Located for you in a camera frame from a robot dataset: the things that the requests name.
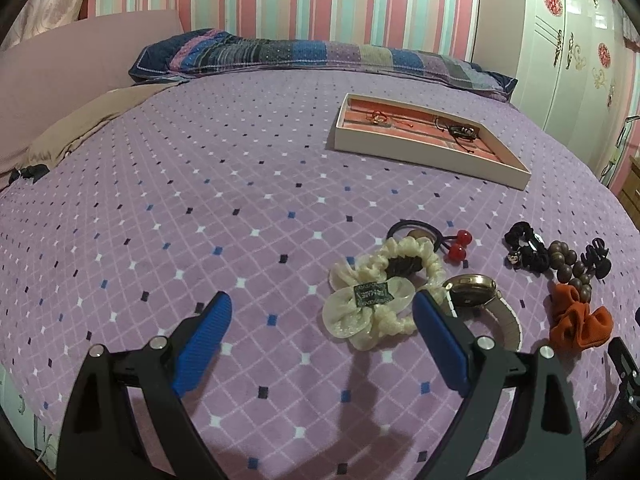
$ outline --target watch face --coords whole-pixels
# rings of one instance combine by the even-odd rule
[[[462,274],[448,279],[442,285],[449,293],[454,308],[484,305],[497,293],[494,280],[482,274]]]

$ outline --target blue gripper pad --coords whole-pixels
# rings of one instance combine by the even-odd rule
[[[429,352],[438,367],[446,385],[457,391],[461,397],[469,392],[470,383],[466,354],[449,331],[433,303],[426,294],[416,294],[413,311],[418,332],[429,348]]]
[[[231,323],[231,298],[221,293],[176,360],[172,387],[179,397],[196,389]]]

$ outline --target cable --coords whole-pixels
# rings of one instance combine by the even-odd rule
[[[36,462],[39,462],[40,460],[42,460],[42,457],[44,457],[44,454],[47,452],[47,447],[49,447],[49,440],[51,440],[52,436],[53,436],[53,433],[49,433],[49,435],[47,435],[47,439],[44,441],[44,448],[38,455]]]

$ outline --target jewelry tray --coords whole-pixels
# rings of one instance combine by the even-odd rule
[[[450,126],[472,128],[475,140]],[[483,124],[400,101],[347,94],[335,125],[341,152],[380,156],[491,180],[524,190],[530,171]]]

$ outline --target metal screw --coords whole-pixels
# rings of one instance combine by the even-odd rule
[[[151,346],[151,348],[153,350],[162,350],[167,343],[167,338],[165,338],[163,335],[157,335],[156,337],[151,338],[151,341],[149,341],[149,346]]]
[[[93,345],[89,348],[89,355],[91,357],[100,357],[102,354],[104,354],[104,346],[102,345]]]
[[[491,350],[495,346],[495,341],[485,335],[478,338],[478,346],[482,350]]]
[[[545,359],[551,359],[556,354],[551,346],[544,345],[540,347],[540,355]]]

